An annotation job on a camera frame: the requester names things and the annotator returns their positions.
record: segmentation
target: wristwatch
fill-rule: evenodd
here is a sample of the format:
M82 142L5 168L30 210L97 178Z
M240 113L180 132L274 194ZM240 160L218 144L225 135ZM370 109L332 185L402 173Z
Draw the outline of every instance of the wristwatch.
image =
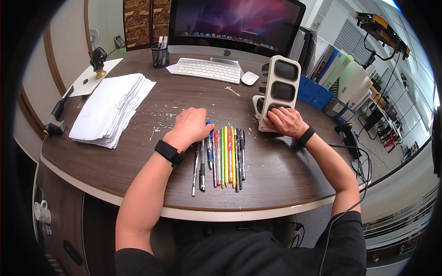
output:
M302 147L305 147L305 143L313 136L315 130L312 127L309 127L304 134L302 134L301 138L299 138L298 143Z
M172 167L176 167L184 159L184 152L178 153L178 150L163 140L159 140L155 146L155 151L161 154L165 159L172 163Z

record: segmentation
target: hammer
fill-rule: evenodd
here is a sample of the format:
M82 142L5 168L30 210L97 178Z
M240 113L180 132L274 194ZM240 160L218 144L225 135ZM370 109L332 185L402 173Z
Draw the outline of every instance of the hammer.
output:
M65 107L65 102L69 98L69 96L74 91L74 86L72 85L71 89L69 89L66 96L57 102L54 109L51 112L51 115L49 116L49 120L47 124L45 125L45 128L43 129L43 134L46 137L49 137L51 135L61 135L63 132L65 132L65 121L58 121L58 119L61 116L61 113L63 112L63 109Z

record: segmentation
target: gold base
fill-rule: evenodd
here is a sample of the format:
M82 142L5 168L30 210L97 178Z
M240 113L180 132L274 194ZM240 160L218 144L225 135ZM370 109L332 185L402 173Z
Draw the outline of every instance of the gold base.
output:
M102 68L97 71L97 75L95 76L95 79L101 79L106 75L106 71L104 71Z

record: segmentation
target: cup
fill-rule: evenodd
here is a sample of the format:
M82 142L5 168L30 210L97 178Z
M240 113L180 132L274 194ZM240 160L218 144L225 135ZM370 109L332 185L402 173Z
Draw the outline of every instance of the cup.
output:
M46 200L42 200L41 203L34 202L34 215L38 221L47 224L51 223L51 211L48 209L48 202Z
M170 60L167 47L160 49L158 43L155 43L150 49L152 50L153 66L155 68L163 68L169 65Z

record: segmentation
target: white organizer stand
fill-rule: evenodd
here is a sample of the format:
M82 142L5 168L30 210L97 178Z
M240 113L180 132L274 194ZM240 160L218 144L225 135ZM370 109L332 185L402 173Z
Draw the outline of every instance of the white organizer stand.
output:
M297 67L297 76L295 78L294 81L289 80L289 79L285 79L282 77L279 77L276 75L275 73L275 64L277 61L282 61L285 62L287 64L291 64L293 66ZM262 132L277 132L273 129L270 129L266 126L266 123L264 122L264 118L267 117L267 112L269 110L270 106L286 106L289 108L295 108L295 103L296 103L296 97L298 94L298 87L299 87L299 79L301 77L301 66L299 65L299 63L297 61L294 60L290 60L286 57L283 56L274 56L270 59L270 63L269 63L269 73L268 73L268 79L267 79L267 87L266 87L266 95L264 96L264 105L263 105L263 111L261 114L259 114L257 108L256 108L256 104L259 98L263 98L263 96L261 95L256 95L252 98L252 102L253 102L253 106L255 108L255 117L256 119L258 119L259 121L259 126L258 126L258 130L262 131ZM289 101L284 101L284 100L280 100L280 99L275 99L272 97L272 89L273 89L273 85L277 82L280 83L284 83L284 84L288 84L294 87L294 96L293 99L289 102Z

